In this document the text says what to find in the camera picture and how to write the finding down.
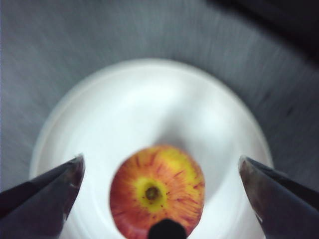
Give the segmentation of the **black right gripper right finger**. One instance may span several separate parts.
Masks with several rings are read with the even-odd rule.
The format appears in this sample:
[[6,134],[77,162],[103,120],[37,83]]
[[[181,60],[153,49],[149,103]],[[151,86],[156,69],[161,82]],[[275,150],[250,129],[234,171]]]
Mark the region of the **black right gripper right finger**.
[[239,174],[268,239],[317,239],[319,194],[284,173],[241,156]]

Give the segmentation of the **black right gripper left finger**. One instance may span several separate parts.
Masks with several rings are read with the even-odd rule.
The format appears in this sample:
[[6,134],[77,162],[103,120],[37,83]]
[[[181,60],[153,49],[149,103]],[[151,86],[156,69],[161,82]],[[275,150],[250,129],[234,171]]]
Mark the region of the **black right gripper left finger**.
[[78,196],[85,163],[79,155],[0,194],[2,239],[57,239]]

